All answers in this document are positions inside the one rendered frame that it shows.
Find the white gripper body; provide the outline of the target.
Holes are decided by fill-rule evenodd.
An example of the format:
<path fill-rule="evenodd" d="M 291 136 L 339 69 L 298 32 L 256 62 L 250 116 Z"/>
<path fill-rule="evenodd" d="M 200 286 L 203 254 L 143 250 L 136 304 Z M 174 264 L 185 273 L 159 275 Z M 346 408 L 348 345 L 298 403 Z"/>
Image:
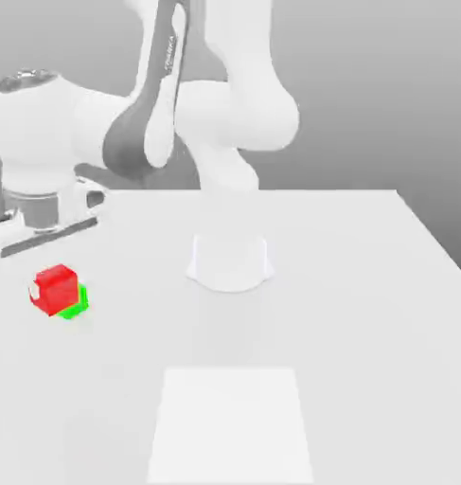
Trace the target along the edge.
<path fill-rule="evenodd" d="M 50 243 L 98 224 L 97 216 L 90 216 L 68 225 L 40 231 L 27 227 L 24 214 L 9 210 L 0 215 L 0 260 L 28 249 Z"/>

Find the small green cube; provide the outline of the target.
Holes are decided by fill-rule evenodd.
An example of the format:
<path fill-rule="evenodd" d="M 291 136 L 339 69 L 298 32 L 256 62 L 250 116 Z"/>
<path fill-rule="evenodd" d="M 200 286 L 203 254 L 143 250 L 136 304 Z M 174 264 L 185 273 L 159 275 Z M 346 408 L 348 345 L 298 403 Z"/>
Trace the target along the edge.
<path fill-rule="evenodd" d="M 70 320 L 89 308 L 87 290 L 84 284 L 79 284 L 79 301 L 57 313 L 57 316 Z"/>

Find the small red cube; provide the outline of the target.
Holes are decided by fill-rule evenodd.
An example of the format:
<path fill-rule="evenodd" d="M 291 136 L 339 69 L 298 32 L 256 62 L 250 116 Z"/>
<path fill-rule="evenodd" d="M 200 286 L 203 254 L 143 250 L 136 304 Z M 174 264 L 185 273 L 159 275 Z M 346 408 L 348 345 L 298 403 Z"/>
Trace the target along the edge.
<path fill-rule="evenodd" d="M 79 280 L 75 271 L 64 264 L 44 269 L 36 274 L 31 282 L 37 282 L 40 287 L 40 298 L 30 301 L 48 316 L 79 301 Z"/>

